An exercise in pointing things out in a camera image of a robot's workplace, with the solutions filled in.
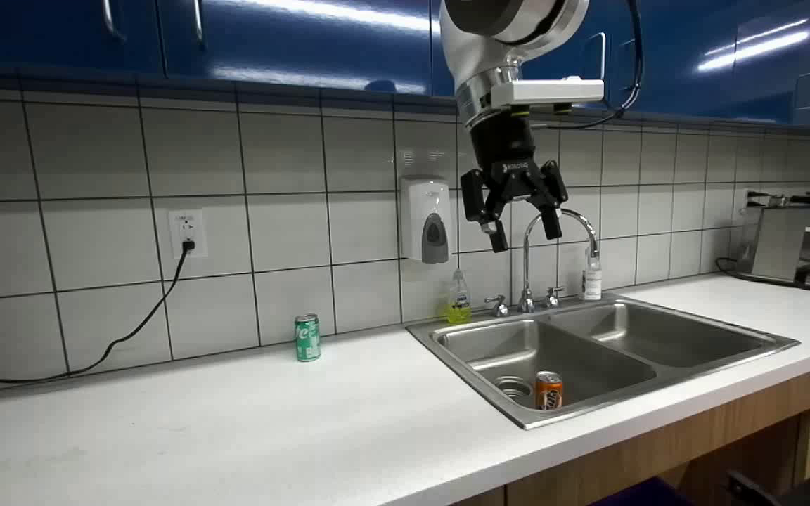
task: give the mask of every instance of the coffee machine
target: coffee machine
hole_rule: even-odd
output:
[[[760,228],[750,271],[742,279],[810,288],[810,195],[750,191],[749,206],[760,207]]]

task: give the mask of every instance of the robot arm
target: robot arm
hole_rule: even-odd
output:
[[[521,64],[566,44],[587,0],[442,0],[445,60],[480,169],[461,178],[465,213],[507,251],[501,212],[532,202],[548,238],[561,238],[558,207],[568,199],[555,161],[535,164],[532,103],[603,101],[600,78],[521,78]]]

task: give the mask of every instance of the power cord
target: power cord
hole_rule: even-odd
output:
[[[604,117],[593,117],[587,123],[532,123],[535,129],[593,129],[603,123],[611,123],[617,117],[625,117],[628,109],[638,101],[645,89],[645,77],[648,77],[648,51],[645,51],[645,35],[642,35],[642,13],[638,13],[638,0],[628,0],[629,9],[629,25],[632,25],[632,87],[628,89],[625,101],[613,108],[607,99],[603,99],[603,108],[611,109]]]
[[[158,304],[148,309],[148,316],[146,316],[130,334],[106,342],[106,348],[102,352],[102,358],[98,358],[96,362],[89,362],[89,365],[85,365],[85,369],[75,369],[75,372],[54,375],[54,377],[30,377],[30,380],[23,380],[23,377],[0,377],[0,384],[54,383],[54,380],[82,377],[82,375],[98,369],[98,365],[116,352],[116,345],[139,337],[139,334],[146,328],[146,323],[154,318],[154,311],[168,302],[168,295],[174,292],[174,288],[177,288],[177,282],[181,282],[182,265],[186,265],[186,259],[189,259],[189,254],[191,254],[193,247],[196,247],[196,244],[193,244],[191,238],[182,243],[182,254],[181,254],[181,262],[177,262],[177,266],[174,266],[174,279],[171,279],[168,289],[158,299]]]

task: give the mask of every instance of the green can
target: green can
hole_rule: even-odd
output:
[[[320,325],[317,316],[298,316],[296,318],[296,361],[312,362],[320,358]]]

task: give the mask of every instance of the soap dispenser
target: soap dispenser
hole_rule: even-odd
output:
[[[403,179],[403,257],[423,265],[445,265],[452,243],[449,185],[442,179]]]

